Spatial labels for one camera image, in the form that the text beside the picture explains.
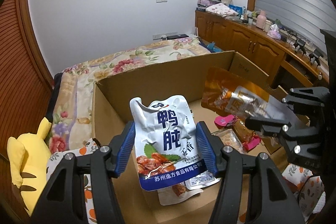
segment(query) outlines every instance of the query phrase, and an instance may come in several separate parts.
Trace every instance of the yellow plush toy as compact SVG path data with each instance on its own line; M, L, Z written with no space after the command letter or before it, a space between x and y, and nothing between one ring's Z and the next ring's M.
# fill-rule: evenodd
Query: yellow plush toy
M12 191L29 216L46 184L46 167L51 153L44 139L50 127L48 119L43 118L37 134L26 133L17 139L10 137L7 143Z

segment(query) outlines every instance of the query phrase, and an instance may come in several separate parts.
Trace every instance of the floral bedsheet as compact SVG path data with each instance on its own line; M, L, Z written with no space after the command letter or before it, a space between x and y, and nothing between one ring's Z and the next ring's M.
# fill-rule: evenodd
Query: floral bedsheet
M79 149L92 137L92 93L96 81L150 64L208 53L197 38L188 37L155 42L65 69L46 138L51 153Z

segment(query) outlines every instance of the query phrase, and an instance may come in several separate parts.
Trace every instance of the snack package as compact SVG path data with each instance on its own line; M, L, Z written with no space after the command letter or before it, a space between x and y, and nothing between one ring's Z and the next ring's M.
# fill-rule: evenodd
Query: snack package
M184 183L178 183L170 187L157 190L160 204L163 206L177 204L202 193L202 189L188 191Z
M238 119L233 125L233 130L235 131L237 137L242 143L249 143L253 138L253 130L248 129L245 123Z
M242 143L239 141L238 137L232 129L219 130L212 133L212 135L218 136L224 145L229 145L239 153L246 154Z
M218 116L215 118L215 124L217 127L230 127L238 120L238 116L236 115L228 115L226 117Z
M133 98L135 154L141 187L169 187L207 170L198 153L196 126L186 99L175 95L149 107Z
M214 177L209 171L205 171L189 180L185 181L185 185L189 190L200 189L219 182L221 179Z
M252 82L217 67L208 71L201 105L221 116L234 114L242 120L262 116L302 125L286 104Z

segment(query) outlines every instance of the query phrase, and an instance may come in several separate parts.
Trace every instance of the stacked towel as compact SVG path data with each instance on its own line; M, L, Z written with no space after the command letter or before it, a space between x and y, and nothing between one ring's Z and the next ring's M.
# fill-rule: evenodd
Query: stacked towel
M236 16L238 13L223 3L212 5L205 9L207 12L220 15L221 17Z

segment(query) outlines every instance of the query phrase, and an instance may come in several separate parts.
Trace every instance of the black cable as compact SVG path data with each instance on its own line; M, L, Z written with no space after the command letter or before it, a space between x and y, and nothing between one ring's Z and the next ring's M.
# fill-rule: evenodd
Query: black cable
M312 175L312 176L310 176L310 177L307 178L307 180L305 181L304 185L303 185L303 186L301 187L301 189L299 190L299 193L298 193L298 195L297 195L297 197L296 197L296 201L297 201L298 205L300 205L300 194L301 194L301 192L302 192L302 189L306 186L307 182L308 182L311 178L313 178L313 177L319 177L319 176L320 176L320 175Z

